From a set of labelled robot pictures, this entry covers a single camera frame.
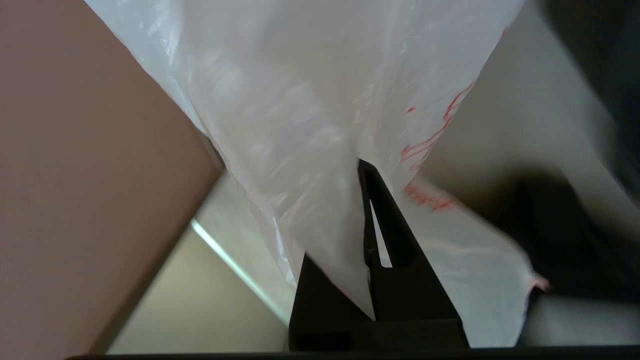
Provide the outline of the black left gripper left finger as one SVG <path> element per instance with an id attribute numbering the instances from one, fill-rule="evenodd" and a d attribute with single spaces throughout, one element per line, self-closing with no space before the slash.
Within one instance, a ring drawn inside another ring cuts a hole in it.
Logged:
<path id="1" fill-rule="evenodd" d="M 372 323 L 305 255 L 289 321 L 289 349 L 354 350 L 356 334 Z"/>

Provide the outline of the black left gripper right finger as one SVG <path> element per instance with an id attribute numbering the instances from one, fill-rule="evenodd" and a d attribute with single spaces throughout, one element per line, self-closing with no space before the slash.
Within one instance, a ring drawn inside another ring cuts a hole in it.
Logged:
<path id="1" fill-rule="evenodd" d="M 359 160 L 358 176 L 375 316 L 359 339 L 375 350 L 468 349 L 460 315 L 379 171 Z"/>

